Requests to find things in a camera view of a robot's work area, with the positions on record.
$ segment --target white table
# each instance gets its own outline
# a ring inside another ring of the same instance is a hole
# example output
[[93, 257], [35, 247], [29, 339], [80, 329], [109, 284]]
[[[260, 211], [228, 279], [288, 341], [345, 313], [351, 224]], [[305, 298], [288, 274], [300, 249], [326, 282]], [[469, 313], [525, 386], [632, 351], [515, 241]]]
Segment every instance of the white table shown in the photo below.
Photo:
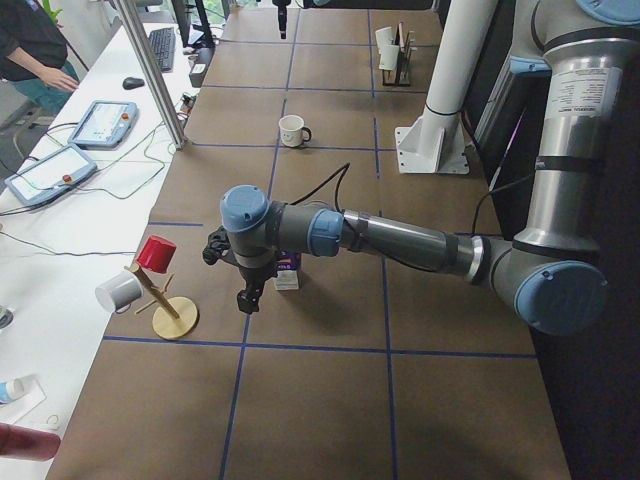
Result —
[[[147, 31], [166, 26], [145, 24]], [[179, 105], [183, 92], [194, 94], [197, 90], [189, 83], [189, 62], [179, 48], [179, 38], [176, 45], [173, 71], [163, 76], [172, 101]], [[78, 122], [93, 100], [135, 102], [139, 117], [123, 144], [112, 151], [89, 152], [99, 169], [118, 159], [161, 123], [147, 86], [129, 91], [122, 88], [127, 76], [142, 78], [143, 74], [125, 31], [120, 29], [53, 123]], [[54, 130], [52, 136], [66, 144], [71, 131]], [[150, 140], [82, 185], [124, 196], [164, 163], [160, 174], [130, 198], [118, 200], [99, 191], [70, 192], [34, 212], [0, 217], [2, 231], [57, 252], [135, 251], [174, 152], [164, 126], [157, 130], [148, 148], [148, 154], [159, 161], [143, 153]], [[42, 158], [58, 148], [45, 136], [31, 153]], [[0, 196], [0, 212], [19, 206], [8, 189]], [[47, 396], [17, 425], [64, 434], [110, 317], [98, 305], [94, 289], [132, 260], [133, 254], [52, 256], [0, 235], [0, 304], [15, 313], [13, 323], [0, 334], [0, 381], [36, 375]], [[51, 461], [0, 458], [0, 478], [42, 479], [50, 465]]]

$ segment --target wooden base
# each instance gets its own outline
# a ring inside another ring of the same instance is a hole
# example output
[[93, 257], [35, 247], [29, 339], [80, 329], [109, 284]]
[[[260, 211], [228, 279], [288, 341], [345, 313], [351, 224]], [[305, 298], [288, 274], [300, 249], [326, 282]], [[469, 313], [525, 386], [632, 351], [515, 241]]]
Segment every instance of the wooden base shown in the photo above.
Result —
[[158, 336], [175, 340], [189, 333], [198, 323], [198, 307], [186, 297], [169, 299], [171, 306], [178, 312], [180, 318], [174, 319], [164, 309], [158, 308], [153, 314], [153, 330]]

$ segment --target black mouse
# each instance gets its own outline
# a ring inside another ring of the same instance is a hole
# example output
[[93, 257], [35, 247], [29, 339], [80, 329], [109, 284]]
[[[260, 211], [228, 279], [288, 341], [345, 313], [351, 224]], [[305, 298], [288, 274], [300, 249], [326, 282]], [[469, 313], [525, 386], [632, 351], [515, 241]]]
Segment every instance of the black mouse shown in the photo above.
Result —
[[144, 86], [144, 80], [141, 78], [127, 77], [122, 81], [122, 88], [125, 90], [133, 90], [142, 86]]

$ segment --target white cup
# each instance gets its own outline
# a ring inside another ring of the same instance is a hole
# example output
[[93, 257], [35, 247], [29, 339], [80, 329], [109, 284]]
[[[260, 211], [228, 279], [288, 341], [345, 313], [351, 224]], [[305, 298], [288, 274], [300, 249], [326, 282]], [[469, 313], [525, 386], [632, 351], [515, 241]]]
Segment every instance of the white cup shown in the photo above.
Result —
[[140, 281], [129, 270], [124, 270], [111, 280], [96, 287], [98, 303], [108, 312], [120, 310], [142, 297]]
[[391, 45], [394, 41], [393, 30], [391, 27], [384, 27], [376, 30], [376, 45], [378, 45], [378, 54], [382, 53], [383, 45]]
[[287, 147], [299, 147], [311, 140], [311, 130], [304, 126], [304, 120], [298, 115], [287, 115], [278, 122], [280, 141]]
[[380, 70], [395, 70], [399, 53], [400, 45], [383, 45], [380, 52]]

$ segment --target blue joint cap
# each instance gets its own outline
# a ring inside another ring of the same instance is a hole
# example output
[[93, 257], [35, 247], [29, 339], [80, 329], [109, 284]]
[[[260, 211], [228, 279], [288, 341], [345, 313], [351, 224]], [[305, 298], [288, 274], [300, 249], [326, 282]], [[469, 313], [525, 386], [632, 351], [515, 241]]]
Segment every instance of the blue joint cap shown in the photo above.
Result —
[[640, 2], [634, 0], [576, 0], [580, 8], [610, 25], [640, 24]]
[[238, 185], [220, 200], [222, 225], [229, 233], [242, 233], [256, 228], [269, 211], [269, 200], [258, 187]]
[[309, 252], [316, 257], [335, 257], [340, 249], [342, 238], [341, 213], [322, 209], [311, 219], [307, 232], [307, 246]]
[[546, 76], [551, 67], [542, 58], [524, 58], [511, 55], [510, 70], [514, 75]]
[[550, 335], [570, 335], [591, 325], [604, 310], [609, 284], [593, 265], [565, 261], [545, 265], [526, 278], [514, 299], [516, 313]]

